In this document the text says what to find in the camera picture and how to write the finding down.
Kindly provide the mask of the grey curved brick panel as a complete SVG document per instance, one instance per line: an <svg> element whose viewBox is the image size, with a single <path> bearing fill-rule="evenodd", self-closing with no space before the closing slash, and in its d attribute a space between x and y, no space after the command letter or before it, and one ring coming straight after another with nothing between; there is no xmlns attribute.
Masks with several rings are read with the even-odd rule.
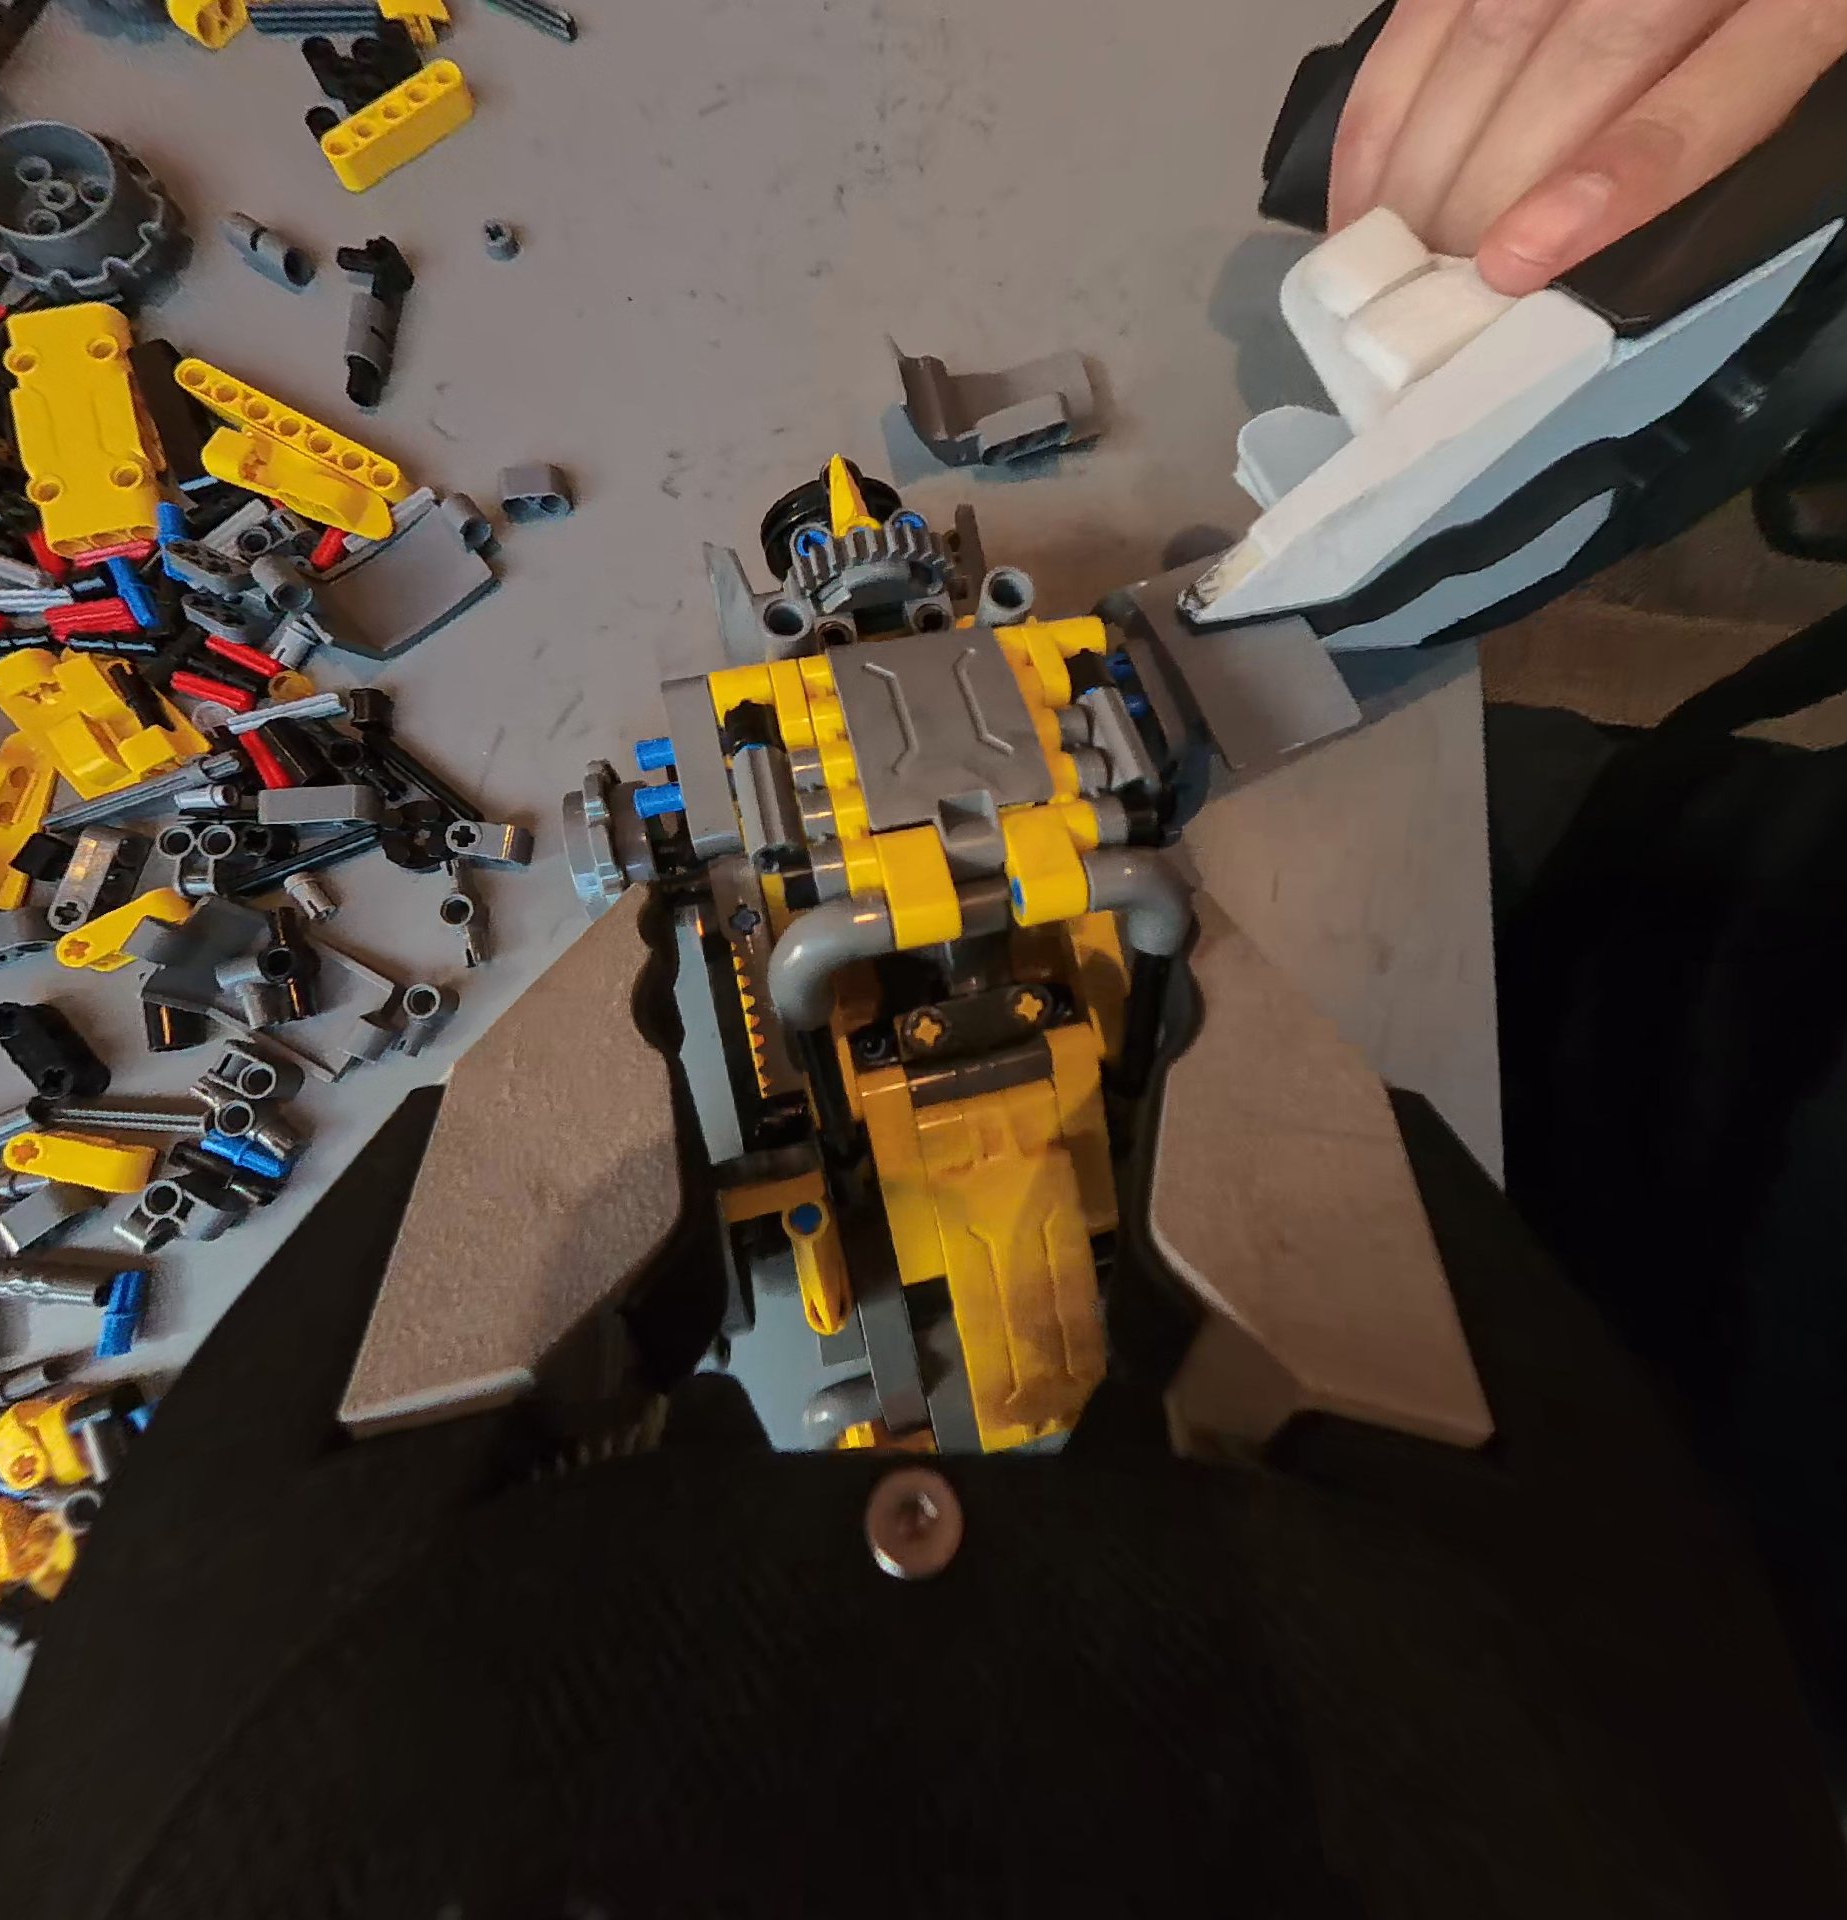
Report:
<svg viewBox="0 0 1847 1920"><path fill-rule="evenodd" d="M1184 622L1167 579L1118 589L1097 614L1124 632L1132 679L1173 756L1204 749L1257 779L1365 725L1306 616Z"/></svg>
<svg viewBox="0 0 1847 1920"><path fill-rule="evenodd" d="M339 653L400 660L495 589L491 525L448 491L400 538L317 582L317 622Z"/></svg>

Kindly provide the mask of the small grey angled brick piece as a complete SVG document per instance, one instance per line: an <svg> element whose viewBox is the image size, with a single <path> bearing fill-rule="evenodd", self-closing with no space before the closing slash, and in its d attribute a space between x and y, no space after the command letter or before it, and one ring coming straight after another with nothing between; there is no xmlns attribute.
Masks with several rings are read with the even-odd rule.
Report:
<svg viewBox="0 0 1847 1920"><path fill-rule="evenodd" d="M898 339L884 349L912 440L948 471L1027 462L1058 447L1087 447L1103 428L1097 388L1074 349L960 375L934 355L903 355Z"/></svg>

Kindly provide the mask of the person's right hand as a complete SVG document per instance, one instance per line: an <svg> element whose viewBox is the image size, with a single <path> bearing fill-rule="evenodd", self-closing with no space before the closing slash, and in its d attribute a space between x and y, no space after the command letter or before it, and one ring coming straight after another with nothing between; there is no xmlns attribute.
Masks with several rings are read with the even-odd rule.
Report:
<svg viewBox="0 0 1847 1920"><path fill-rule="evenodd" d="M1391 210L1491 292L1650 223L1847 59L1847 0L1402 0L1330 146L1323 229Z"/></svg>

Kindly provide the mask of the yellow toy brick vehicle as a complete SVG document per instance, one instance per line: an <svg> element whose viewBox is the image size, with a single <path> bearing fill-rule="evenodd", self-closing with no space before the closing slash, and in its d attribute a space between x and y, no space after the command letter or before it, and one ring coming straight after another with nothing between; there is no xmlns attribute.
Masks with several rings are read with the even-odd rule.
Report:
<svg viewBox="0 0 1847 1920"><path fill-rule="evenodd" d="M1183 779L1103 616L1036 616L836 456L705 542L724 663L559 804L591 916L669 916L724 1250L795 1291L818 1447L1058 1447L1103 1376L1127 1111L1190 942Z"/></svg>

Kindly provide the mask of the grey desk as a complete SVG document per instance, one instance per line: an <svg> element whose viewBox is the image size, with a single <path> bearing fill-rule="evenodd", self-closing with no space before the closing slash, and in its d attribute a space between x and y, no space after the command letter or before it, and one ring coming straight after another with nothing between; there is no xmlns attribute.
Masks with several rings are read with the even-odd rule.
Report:
<svg viewBox="0 0 1847 1920"><path fill-rule="evenodd" d="M231 1387L240 1330L208 1314L276 1295L261 1387L317 1387L333 1431L359 1330L310 1330L324 1279L282 1279L282 1232L378 1122L460 1057L591 924L557 840L583 763L636 776L664 685L724 663L705 542L751 582L765 509L845 449L948 532L972 501L990 569L1027 569L1036 616L1087 614L1184 525L1240 525L1247 417L1220 273L1275 299L1284 245L1257 229L1253 150L1294 59L1294 4L575 4L557 47L452 4L442 47L473 113L352 194L310 158L310 73L287 38L203 53L86 37L46 4L0 122L78 122L173 184L192 259L154 316L177 349L333 408L333 245L400 235L418 264L400 375L363 440L428 486L487 495L495 462L557 456L583 501L503 538L503 589L388 663L400 731L460 794L525 813L535 868L487 877L491 957L457 991L448 1057L378 1062L310 1117L287 1197L154 1252L186 1387ZM1074 349L1103 406L1087 447L1002 471L938 462L891 349L1012 372Z"/></svg>

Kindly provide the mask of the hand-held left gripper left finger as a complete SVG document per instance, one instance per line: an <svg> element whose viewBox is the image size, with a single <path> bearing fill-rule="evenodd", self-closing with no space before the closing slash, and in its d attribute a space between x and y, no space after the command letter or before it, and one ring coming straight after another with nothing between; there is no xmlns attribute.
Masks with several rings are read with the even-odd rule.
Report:
<svg viewBox="0 0 1847 1920"><path fill-rule="evenodd" d="M535 1402L583 1431L669 1395L724 1324L724 1227L684 1079L664 904L614 904L457 1062L339 1431Z"/></svg>

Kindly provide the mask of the pile of loose brick parts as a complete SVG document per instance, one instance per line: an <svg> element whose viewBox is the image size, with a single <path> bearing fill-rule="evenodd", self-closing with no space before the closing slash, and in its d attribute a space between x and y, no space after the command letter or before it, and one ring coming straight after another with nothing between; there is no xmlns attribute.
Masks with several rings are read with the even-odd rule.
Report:
<svg viewBox="0 0 1847 1920"><path fill-rule="evenodd" d="M535 868L525 813L368 685L406 653L317 622L317 582L452 491L363 440L418 264L388 229L333 245L324 417L167 334L186 264L63 304L0 273L0 1662L154 1409L154 1252L287 1197L293 1107L448 1057L487 877ZM583 474L495 462L473 501L503 582L503 538L565 521Z"/></svg>

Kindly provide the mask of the grey brick wheel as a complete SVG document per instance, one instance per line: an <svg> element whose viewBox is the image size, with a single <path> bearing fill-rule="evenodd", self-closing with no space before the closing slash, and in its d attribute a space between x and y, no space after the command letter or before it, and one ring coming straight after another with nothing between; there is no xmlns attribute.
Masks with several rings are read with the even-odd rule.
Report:
<svg viewBox="0 0 1847 1920"><path fill-rule="evenodd" d="M0 273L30 292L136 299L186 251L177 205L128 146L70 122L0 129Z"/></svg>

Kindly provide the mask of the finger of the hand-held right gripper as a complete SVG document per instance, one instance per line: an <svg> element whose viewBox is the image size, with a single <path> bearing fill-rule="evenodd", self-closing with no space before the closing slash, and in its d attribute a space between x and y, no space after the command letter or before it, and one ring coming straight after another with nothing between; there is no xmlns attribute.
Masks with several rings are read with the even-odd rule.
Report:
<svg viewBox="0 0 1847 1920"><path fill-rule="evenodd" d="M1330 646L1412 646L1549 582L1610 521L1616 482L1570 456L1623 440L1610 406L1395 406L1204 558L1190 632L1306 616Z"/></svg>
<svg viewBox="0 0 1847 1920"><path fill-rule="evenodd" d="M1725 372L1840 223L1812 217L1742 264L1701 264L1694 292L1629 329L1616 292L1510 299L1395 216L1352 217L1280 284L1280 316L1330 401L1323 417L1280 417L1280 525L1431 532L1578 447L1629 440Z"/></svg>

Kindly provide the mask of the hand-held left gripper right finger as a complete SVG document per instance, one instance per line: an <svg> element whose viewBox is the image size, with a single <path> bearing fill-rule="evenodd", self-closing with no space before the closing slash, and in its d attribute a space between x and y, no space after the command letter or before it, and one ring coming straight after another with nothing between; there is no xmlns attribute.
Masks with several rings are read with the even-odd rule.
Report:
<svg viewBox="0 0 1847 1920"><path fill-rule="evenodd" d="M1173 1454L1323 1409L1438 1447L1491 1435L1391 1086L1200 904L1190 1034L1158 1079L1147 1232L1200 1299L1161 1387Z"/></svg>

